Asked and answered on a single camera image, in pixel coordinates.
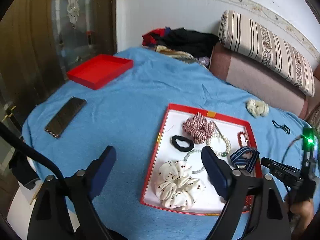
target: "red plaid scrunchie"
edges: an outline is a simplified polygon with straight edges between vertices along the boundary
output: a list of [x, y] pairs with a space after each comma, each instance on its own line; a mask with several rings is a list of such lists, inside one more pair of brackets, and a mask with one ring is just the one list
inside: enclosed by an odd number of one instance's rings
[[214, 132], [214, 122], [207, 122], [199, 112], [192, 118], [188, 118], [182, 125], [184, 131], [191, 135], [195, 144], [204, 143]]

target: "red box lid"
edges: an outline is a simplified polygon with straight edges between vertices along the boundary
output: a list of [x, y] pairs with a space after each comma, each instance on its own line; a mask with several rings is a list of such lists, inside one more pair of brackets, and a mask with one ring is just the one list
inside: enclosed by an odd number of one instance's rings
[[96, 90], [132, 66], [132, 59], [100, 54], [68, 71], [67, 76], [74, 82]]

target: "striped bolster pillow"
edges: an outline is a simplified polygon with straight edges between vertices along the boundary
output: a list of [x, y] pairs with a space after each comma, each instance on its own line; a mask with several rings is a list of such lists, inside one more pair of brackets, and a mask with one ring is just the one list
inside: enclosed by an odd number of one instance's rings
[[221, 44], [250, 57], [313, 97], [315, 85], [309, 62], [270, 30], [234, 11], [225, 11], [219, 27]]

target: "white wall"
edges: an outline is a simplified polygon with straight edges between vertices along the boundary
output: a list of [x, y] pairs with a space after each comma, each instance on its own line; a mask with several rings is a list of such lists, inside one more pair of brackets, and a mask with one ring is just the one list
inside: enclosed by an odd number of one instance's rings
[[[302, 33], [316, 50], [320, 51], [320, 25], [304, 0], [250, 1], [262, 5], [262, 13], [264, 12], [263, 7], [265, 7], [284, 18]], [[255, 19], [255, 16], [250, 14], [252, 8], [246, 7], [246, 4], [241, 6], [243, 13]], [[228, 1], [219, 3], [216, 0], [117, 0], [116, 8], [118, 50], [130, 46], [139, 46], [142, 41], [141, 35], [153, 28], [185, 27], [186, 29], [216, 33], [218, 21], [224, 10], [241, 11], [239, 6], [234, 7], [231, 3], [229, 6]], [[305, 52], [308, 50], [307, 45], [304, 49], [300, 48], [301, 45], [294, 40], [295, 33], [291, 33], [291, 37], [288, 37], [288, 34], [281, 31], [280, 28], [267, 23], [266, 19], [256, 18], [255, 20], [287, 40], [304, 55], [308, 53]], [[313, 68], [319, 61], [318, 56], [319, 53], [317, 52], [317, 56], [313, 60], [307, 57]]]

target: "pile of clothes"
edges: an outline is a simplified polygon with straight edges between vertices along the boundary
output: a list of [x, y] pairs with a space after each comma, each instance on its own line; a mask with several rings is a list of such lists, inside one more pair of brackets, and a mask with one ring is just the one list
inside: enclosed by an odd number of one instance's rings
[[197, 62], [206, 68], [210, 64], [212, 49], [219, 41], [218, 36], [211, 33], [169, 27], [152, 30], [142, 37], [143, 46], [189, 64]]

